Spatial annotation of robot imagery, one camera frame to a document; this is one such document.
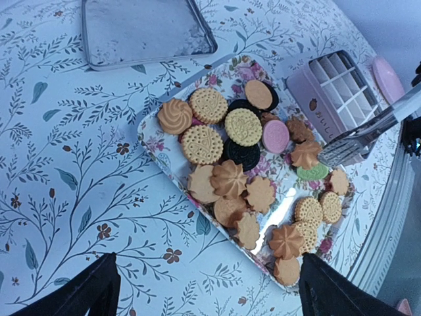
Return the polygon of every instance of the floral tablecloth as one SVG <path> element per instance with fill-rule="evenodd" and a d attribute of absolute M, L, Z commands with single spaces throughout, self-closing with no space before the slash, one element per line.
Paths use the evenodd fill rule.
<path fill-rule="evenodd" d="M 309 54 L 344 49 L 382 100 L 369 67 L 375 52 L 330 0 L 197 4 L 216 54 L 95 72 L 84 59 L 80 0 L 1 2 L 0 315 L 112 251 L 122 277 L 119 315 L 301 314 L 296 293 L 201 220 L 142 150 L 137 124 L 162 94 L 230 53 L 252 56 L 282 85 L 285 70 Z M 307 57 L 285 67 L 298 54 Z M 318 250 L 345 276 L 378 210 L 398 131 L 347 168 L 353 202 L 333 247 L 327 236 Z"/>

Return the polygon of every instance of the metal tray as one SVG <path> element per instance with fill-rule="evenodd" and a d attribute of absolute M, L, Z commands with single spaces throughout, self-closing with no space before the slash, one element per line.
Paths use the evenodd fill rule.
<path fill-rule="evenodd" d="M 285 93 L 281 92 L 279 87 L 273 84 L 268 73 L 254 60 L 248 56 L 234 57 L 230 61 L 202 74 L 191 84 L 182 84 L 184 89 L 179 90 L 174 96 L 178 99 L 187 100 L 190 94 L 198 88 L 212 87 L 218 90 L 228 101 L 242 99 L 244 95 L 244 85 L 247 81 L 257 79 L 272 84 L 275 87 L 280 99 L 287 99 Z M 191 200 L 191 202 L 200 210 L 201 214 L 197 219 L 196 231 L 198 234 L 204 234 L 209 228 L 207 220 L 209 220 L 225 237 L 227 237 L 236 247 L 242 251 L 251 261 L 253 261 L 265 274 L 272 276 L 274 258 L 272 250 L 268 247 L 268 241 L 272 237 L 272 229 L 281 225 L 292 223 L 293 213 L 296 201 L 306 196 L 318 197 L 325 188 L 323 181 L 304 181 L 297 177 L 295 171 L 291 168 L 288 152 L 292 150 L 293 144 L 290 143 L 286 152 L 282 155 L 275 155 L 267 152 L 262 146 L 259 164 L 252 170 L 246 172 L 249 178 L 254 175 L 261 175 L 271 180 L 275 187 L 276 201 L 271 205 L 270 211 L 266 215 L 259 214 L 257 219 L 260 224 L 260 238 L 257 241 L 257 247 L 248 251 L 239 247 L 233 235 L 235 230 L 225 229 L 213 217 L 213 206 L 203 205 L 195 201 L 187 190 L 187 178 L 194 167 L 184 157 L 180 140 L 177 136 L 166 134 L 162 131 L 157 113 L 159 107 L 149 113 L 140 122 L 137 128 L 137 134 L 142 146 L 156 162 L 156 164 L 164 171 L 164 173 L 177 185 L 177 187 Z M 281 103 L 273 111 L 282 121 L 286 121 L 291 115 L 299 116 L 303 120 L 307 120 L 301 110 L 290 103 Z M 221 124 L 213 125 L 222 136 L 226 137 L 224 128 Z M 316 140 L 321 141 L 320 135 L 314 130 Z M 345 227 L 341 224 L 347 216 L 350 205 L 353 200 L 353 194 L 348 193 L 343 199 L 342 213 L 343 217 L 335 224 L 323 223 L 318 229 L 318 242 L 316 244 L 316 252 L 320 257 L 324 253 L 330 251 L 337 238 L 338 233 L 342 234 Z M 297 286 L 282 286 L 288 294 L 297 295 Z"/>
<path fill-rule="evenodd" d="M 82 0 L 82 34 L 95 70 L 209 55 L 218 47 L 194 0 Z"/>

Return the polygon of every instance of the black object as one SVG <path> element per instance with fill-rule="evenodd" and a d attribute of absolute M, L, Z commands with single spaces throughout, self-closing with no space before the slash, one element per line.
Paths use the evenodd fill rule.
<path fill-rule="evenodd" d="M 58 290 L 12 316 L 115 316 L 121 278 L 116 254 L 106 253 Z"/>
<path fill-rule="evenodd" d="M 230 106 L 228 107 L 228 113 L 236 110 L 236 109 L 247 109 L 252 111 L 256 116 L 261 118 L 260 110 L 254 106 L 252 106 L 246 99 L 238 99 L 233 102 L 231 102 Z"/>
<path fill-rule="evenodd" d="M 259 163 L 260 148 L 257 144 L 243 147 L 228 138 L 224 143 L 223 158 L 225 160 L 231 159 L 236 165 L 242 163 L 243 171 L 249 171 Z"/>
<path fill-rule="evenodd" d="M 275 89 L 270 85 L 267 84 L 266 82 L 262 82 L 266 87 L 268 87 L 270 94 L 272 94 L 272 104 L 267 108 L 267 109 L 263 109 L 262 111 L 264 112 L 270 112 L 273 111 L 274 109 L 276 109 L 276 107 L 279 104 L 279 96 L 276 93 Z"/>
<path fill-rule="evenodd" d="M 403 316 L 363 292 L 321 258 L 305 253 L 299 280 L 304 316 Z"/>

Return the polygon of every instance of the glass tray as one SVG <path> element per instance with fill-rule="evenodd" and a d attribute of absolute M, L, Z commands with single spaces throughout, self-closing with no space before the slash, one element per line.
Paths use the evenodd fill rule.
<path fill-rule="evenodd" d="M 250 57 L 239 56 L 234 57 L 231 61 L 209 71 L 204 77 L 180 90 L 174 97 L 181 100 L 188 100 L 188 97 L 194 90 L 212 87 L 218 90 L 228 100 L 228 103 L 230 103 L 235 99 L 244 99 L 244 86 L 247 81 L 254 79 L 271 84 L 278 95 L 280 95 L 279 87 L 273 84 L 271 77 L 269 77 L 265 69 Z M 251 251 L 241 248 L 232 238 L 235 234 L 235 230 L 225 229 L 214 219 L 212 215 L 213 206 L 198 203 L 189 195 L 187 190 L 187 177 L 189 173 L 194 170 L 195 166 L 184 157 L 179 137 L 166 134 L 162 131 L 157 118 L 159 109 L 160 107 L 143 118 L 137 128 L 138 137 L 142 146 L 156 164 L 200 210 L 201 215 L 197 220 L 197 233 L 203 233 L 202 230 L 206 229 L 206 225 L 208 225 L 207 220 L 209 220 L 217 229 L 219 229 L 219 231 L 221 231 L 221 233 L 223 233 L 223 235 L 225 235 L 225 237 L 234 243 L 240 251 L 276 282 L 275 278 L 272 276 L 276 258 L 273 257 L 272 250 L 268 247 L 268 241 L 270 241 L 272 237 L 273 228 L 276 228 L 281 224 L 291 224 L 293 222 L 293 210 L 296 202 L 300 198 L 307 196 L 318 198 L 326 189 L 326 184 L 323 181 L 304 181 L 297 177 L 296 172 L 290 167 L 291 160 L 289 153 L 293 149 L 292 142 L 290 142 L 285 153 L 281 155 L 269 153 L 261 144 L 259 144 L 261 150 L 260 161 L 254 169 L 245 172 L 245 174 L 249 175 L 249 178 L 252 178 L 255 175 L 269 178 L 273 187 L 275 187 L 276 200 L 271 205 L 268 214 L 258 214 L 257 219 L 260 224 L 260 238 L 257 241 L 257 247 Z M 286 105 L 280 103 L 273 113 L 278 115 L 284 122 L 288 119 L 288 116 L 295 115 L 311 126 L 301 110 L 295 106 L 291 107 L 290 104 Z M 221 134 L 224 140 L 226 139 L 222 124 L 216 124 L 212 127 Z M 313 129 L 313 133 L 316 136 L 316 140 L 322 143 L 322 138 L 317 131 Z M 349 210 L 349 206 L 353 199 L 352 192 L 352 189 L 349 190 L 349 193 L 343 199 L 343 216 L 346 216 Z M 328 242 L 325 242 L 322 247 L 332 248 L 335 237 L 340 231 L 342 222 L 343 219 L 332 225 L 323 223 L 319 227 L 318 241 L 313 252 L 322 257 L 322 251 L 317 251 L 317 249 L 320 248 L 323 240 L 328 240 Z M 297 285 L 282 286 L 278 282 L 276 283 L 286 292 L 294 295 L 297 294 Z"/>

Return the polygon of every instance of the biscuit with holes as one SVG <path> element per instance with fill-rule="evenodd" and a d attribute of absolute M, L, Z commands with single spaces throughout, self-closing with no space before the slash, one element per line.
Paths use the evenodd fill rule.
<path fill-rule="evenodd" d="M 236 144 L 250 147 L 262 137 L 262 125 L 259 118 L 247 109 L 236 109 L 225 118 L 225 131 Z"/>
<path fill-rule="evenodd" d="M 296 221 L 309 221 L 313 226 L 319 227 L 322 219 L 322 206 L 313 197 L 304 197 L 295 206 Z"/>
<path fill-rule="evenodd" d="M 214 129 L 205 125 L 192 126 L 183 135 L 182 149 L 191 163 L 211 165 L 221 158 L 224 142 Z"/>
<path fill-rule="evenodd" d="M 323 221 L 333 224 L 340 220 L 342 215 L 342 204 L 339 196 L 334 192 L 326 192 L 320 198 L 323 210 Z"/>
<path fill-rule="evenodd" d="M 305 252 L 311 252 L 317 243 L 317 230 L 310 223 L 303 221 L 293 223 L 292 226 L 304 237 L 304 244 L 300 248 L 300 255 Z"/>
<path fill-rule="evenodd" d="M 228 102 L 213 88 L 194 91 L 189 102 L 194 116 L 206 124 L 220 122 L 228 111 Z"/>

